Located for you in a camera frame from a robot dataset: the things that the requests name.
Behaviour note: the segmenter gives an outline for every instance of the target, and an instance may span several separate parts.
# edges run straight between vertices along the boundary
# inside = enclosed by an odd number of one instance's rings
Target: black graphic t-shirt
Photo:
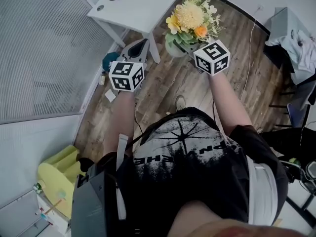
[[[127,221],[140,236],[166,236],[180,208],[200,200],[222,218],[248,222],[246,155],[272,169],[278,215],[288,180],[252,126],[238,126],[229,138],[197,116],[166,121],[120,169]]]

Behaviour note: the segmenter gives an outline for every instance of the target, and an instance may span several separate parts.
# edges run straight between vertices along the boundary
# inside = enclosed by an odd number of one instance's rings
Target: white table
[[[153,29],[176,0],[99,0],[88,13],[117,42],[125,47],[123,40],[106,23],[123,26],[140,32],[150,41],[149,51],[156,63],[159,52],[153,36]]]

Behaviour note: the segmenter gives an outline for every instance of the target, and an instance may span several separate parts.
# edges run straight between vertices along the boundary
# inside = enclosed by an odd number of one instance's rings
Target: yellow flower
[[[196,27],[194,29],[194,32],[198,37],[205,37],[207,34],[207,27],[206,26]]]
[[[181,29],[175,15],[168,17],[166,19],[166,23],[168,24],[168,28],[171,30],[172,34],[177,34],[177,32],[181,33]]]
[[[185,2],[183,5],[177,5],[175,15],[178,24],[188,29],[199,27],[204,20],[204,13],[196,4]]]

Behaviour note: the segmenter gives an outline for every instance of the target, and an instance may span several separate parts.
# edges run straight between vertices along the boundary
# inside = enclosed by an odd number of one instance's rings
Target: white strap
[[[252,225],[272,225],[277,214],[277,184],[266,164],[256,164],[247,157],[249,169],[249,215]]]
[[[127,141],[128,141],[128,136],[124,134],[119,135],[118,151],[117,151],[117,170],[123,163]],[[118,206],[118,219],[120,220],[126,219],[125,203],[124,203],[123,196],[119,188],[117,188],[117,206]]]

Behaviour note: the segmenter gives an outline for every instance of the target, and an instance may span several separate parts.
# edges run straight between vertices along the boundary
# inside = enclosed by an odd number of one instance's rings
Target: forearm
[[[252,125],[248,113],[223,73],[209,76],[216,110],[226,135],[237,125]]]
[[[113,103],[113,113],[105,133],[103,155],[116,152],[119,145],[119,134],[128,136],[128,142],[134,136],[135,96],[133,92],[122,91]]]

